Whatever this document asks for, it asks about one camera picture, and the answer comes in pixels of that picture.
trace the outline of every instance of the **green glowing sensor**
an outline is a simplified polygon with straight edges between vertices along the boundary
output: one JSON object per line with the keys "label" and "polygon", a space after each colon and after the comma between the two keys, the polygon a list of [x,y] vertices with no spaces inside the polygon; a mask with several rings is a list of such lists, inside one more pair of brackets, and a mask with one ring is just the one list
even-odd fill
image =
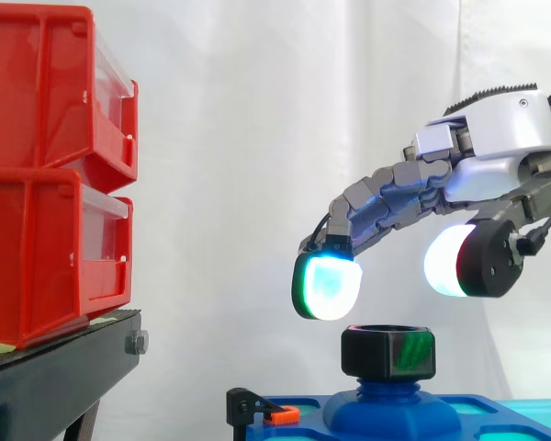
{"label": "green glowing sensor", "polygon": [[305,319],[340,319],[355,305],[362,274],[351,259],[323,252],[302,253],[292,277],[294,308]]}

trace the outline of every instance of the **stacked plastic drawer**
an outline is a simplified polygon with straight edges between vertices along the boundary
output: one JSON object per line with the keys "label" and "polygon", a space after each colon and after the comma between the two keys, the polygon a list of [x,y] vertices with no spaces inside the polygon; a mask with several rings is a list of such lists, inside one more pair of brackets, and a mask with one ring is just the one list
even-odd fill
{"label": "stacked plastic drawer", "polygon": [[129,302],[137,94],[89,9],[0,4],[0,344]]}

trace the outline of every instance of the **orange clip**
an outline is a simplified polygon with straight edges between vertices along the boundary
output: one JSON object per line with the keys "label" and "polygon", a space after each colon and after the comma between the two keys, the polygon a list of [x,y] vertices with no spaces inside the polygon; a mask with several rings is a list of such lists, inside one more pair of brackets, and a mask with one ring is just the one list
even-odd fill
{"label": "orange clip", "polygon": [[282,406],[284,412],[270,413],[264,417],[264,423],[269,425],[294,424],[300,422],[300,409],[294,406]]}

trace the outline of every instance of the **robotic hand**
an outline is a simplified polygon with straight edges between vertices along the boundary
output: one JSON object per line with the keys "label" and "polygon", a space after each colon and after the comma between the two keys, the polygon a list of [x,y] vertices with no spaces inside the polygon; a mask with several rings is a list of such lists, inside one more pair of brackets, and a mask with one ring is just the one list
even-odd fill
{"label": "robotic hand", "polygon": [[292,300],[302,317],[343,317],[361,281],[354,257],[432,212],[478,210],[441,233],[425,257],[429,283],[446,295],[504,295],[524,257],[543,246],[551,226],[551,96],[536,85],[474,94],[417,131],[403,152],[403,162],[346,188],[300,244]]}

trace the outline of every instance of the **white backdrop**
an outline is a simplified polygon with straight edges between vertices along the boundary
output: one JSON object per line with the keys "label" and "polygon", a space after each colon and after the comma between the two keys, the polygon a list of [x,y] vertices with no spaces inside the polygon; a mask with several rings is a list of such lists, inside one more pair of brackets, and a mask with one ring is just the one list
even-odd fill
{"label": "white backdrop", "polygon": [[442,297],[426,247],[469,213],[394,232],[360,259],[338,322],[300,319],[298,242],[346,186],[400,159],[464,95],[551,92],[551,0],[90,0],[141,87],[134,301],[151,346],[103,400],[95,441],[230,439],[226,390],[332,393],[351,323],[426,325],[430,391],[551,396],[551,235],[503,300]]}

